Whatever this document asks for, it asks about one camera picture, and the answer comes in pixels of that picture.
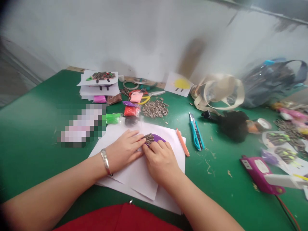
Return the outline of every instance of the finger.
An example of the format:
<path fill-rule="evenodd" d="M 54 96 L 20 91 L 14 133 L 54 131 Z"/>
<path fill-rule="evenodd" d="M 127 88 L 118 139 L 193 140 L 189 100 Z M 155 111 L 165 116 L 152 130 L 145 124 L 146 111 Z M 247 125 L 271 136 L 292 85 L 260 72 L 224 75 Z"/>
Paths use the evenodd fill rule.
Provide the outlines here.
<path fill-rule="evenodd" d="M 135 143 L 135 142 L 137 142 L 137 141 L 141 140 L 141 139 L 142 139 L 142 137 L 144 137 L 144 135 L 143 135 L 143 134 L 138 134 L 138 135 L 135 135 L 135 136 L 133 136 L 133 137 L 129 138 L 129 142 L 130 142 L 130 143 Z"/>
<path fill-rule="evenodd" d="M 149 149 L 149 147 L 146 144 L 142 145 L 142 150 L 148 160 L 152 160 L 153 157 L 155 156 L 155 153 L 151 149 Z"/>
<path fill-rule="evenodd" d="M 146 142 L 146 140 L 147 140 L 146 138 L 143 138 L 142 140 L 139 140 L 138 142 L 133 143 L 132 144 L 133 148 L 137 150 Z"/>
<path fill-rule="evenodd" d="M 127 129 L 122 135 L 127 135 L 130 132 L 129 129 Z"/>
<path fill-rule="evenodd" d="M 162 151 L 162 148 L 160 147 L 160 145 L 155 141 L 151 143 L 150 149 L 152 149 L 154 153 L 159 153 Z"/>
<path fill-rule="evenodd" d="M 143 155 L 142 152 L 137 151 L 134 152 L 129 158 L 128 158 L 128 164 L 134 162 L 136 159 L 140 158 Z"/>
<path fill-rule="evenodd" d="M 166 148 L 167 148 L 166 144 L 165 144 L 162 140 L 157 141 L 157 143 L 159 144 L 159 146 L 160 146 L 162 149 L 166 149 Z"/>
<path fill-rule="evenodd" d="M 173 151 L 173 150 L 172 150 L 172 147 L 171 147 L 171 145 L 170 145 L 169 142 L 165 142 L 165 145 L 167 146 L 167 148 L 168 148 L 169 150 Z"/>
<path fill-rule="evenodd" d="M 138 133 L 139 133 L 138 130 L 130 131 L 130 132 L 127 134 L 127 137 L 130 138 L 130 137 L 132 137 L 132 136 L 134 136 L 134 135 L 136 135 L 136 134 L 138 134 Z"/>

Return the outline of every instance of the wire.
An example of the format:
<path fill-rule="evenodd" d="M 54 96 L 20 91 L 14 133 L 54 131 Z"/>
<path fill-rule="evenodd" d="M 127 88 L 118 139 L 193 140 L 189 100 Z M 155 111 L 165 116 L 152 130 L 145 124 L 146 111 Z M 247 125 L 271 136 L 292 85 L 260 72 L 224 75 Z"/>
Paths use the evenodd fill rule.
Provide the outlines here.
<path fill-rule="evenodd" d="M 297 223 L 296 219 L 293 217 L 293 215 L 292 215 L 292 213 L 290 212 L 290 210 L 287 208 L 287 206 L 282 202 L 282 200 L 281 200 L 277 195 L 275 195 L 275 196 L 276 196 L 277 200 L 279 201 L 281 207 L 283 208 L 283 211 L 285 212 L 285 214 L 286 214 L 287 217 L 289 218 L 290 222 L 292 223 L 293 227 L 295 228 L 295 230 L 298 229 L 298 231 L 301 231 L 301 228 L 299 227 L 299 224 Z M 288 211 L 288 213 L 290 214 L 290 216 L 291 216 L 292 219 L 294 220 L 294 222 L 295 222 L 295 224 L 296 224 L 296 226 L 297 226 L 297 229 L 296 229 L 294 223 L 292 222 L 292 220 L 290 219 L 290 217 L 288 216 L 288 214 L 286 213 L 285 210 Z"/>

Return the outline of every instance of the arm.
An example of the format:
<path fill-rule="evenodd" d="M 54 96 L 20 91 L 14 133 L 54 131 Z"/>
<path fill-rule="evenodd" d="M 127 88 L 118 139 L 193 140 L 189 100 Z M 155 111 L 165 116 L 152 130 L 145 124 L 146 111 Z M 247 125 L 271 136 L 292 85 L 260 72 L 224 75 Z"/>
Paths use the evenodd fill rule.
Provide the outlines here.
<path fill-rule="evenodd" d="M 112 173 L 142 155 L 136 150 L 145 139 L 140 140 L 143 135 L 136 135 L 138 132 L 127 130 L 106 148 Z M 101 153 L 98 153 L 8 200 L 2 205 L 4 215 L 13 230 L 51 230 L 75 200 L 106 175 Z"/>
<path fill-rule="evenodd" d="M 150 148 L 146 145 L 142 148 L 151 176 L 173 197 L 194 230 L 243 230 L 181 171 L 168 142 L 153 142 Z"/>

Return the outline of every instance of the red cable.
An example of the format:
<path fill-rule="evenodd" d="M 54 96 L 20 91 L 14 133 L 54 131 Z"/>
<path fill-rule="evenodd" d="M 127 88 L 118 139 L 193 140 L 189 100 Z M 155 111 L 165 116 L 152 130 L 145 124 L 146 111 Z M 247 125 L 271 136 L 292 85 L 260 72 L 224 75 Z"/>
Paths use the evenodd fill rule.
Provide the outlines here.
<path fill-rule="evenodd" d="M 287 208 L 287 206 L 282 202 L 282 200 L 279 198 L 279 196 L 277 196 L 277 199 L 281 202 L 281 204 L 283 205 L 283 207 L 285 207 L 285 209 L 288 211 L 288 213 L 290 214 L 290 216 L 292 217 L 292 219 L 294 220 L 297 228 L 298 228 L 298 231 L 301 231 L 301 228 L 299 227 L 299 224 L 297 223 L 296 219 L 293 217 L 292 213 L 290 212 L 290 210 Z"/>

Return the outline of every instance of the red shirt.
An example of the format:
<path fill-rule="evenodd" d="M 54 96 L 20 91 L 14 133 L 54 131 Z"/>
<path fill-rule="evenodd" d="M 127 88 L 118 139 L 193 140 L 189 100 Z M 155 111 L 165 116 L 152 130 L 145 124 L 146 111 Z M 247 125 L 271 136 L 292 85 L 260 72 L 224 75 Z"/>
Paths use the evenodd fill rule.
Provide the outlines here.
<path fill-rule="evenodd" d="M 56 231 L 76 230 L 104 230 L 104 231 L 130 231 L 130 230 L 171 230 L 180 229 L 169 224 L 152 213 L 132 204 L 122 204 L 104 207 L 85 214 L 65 225 L 55 229 Z"/>

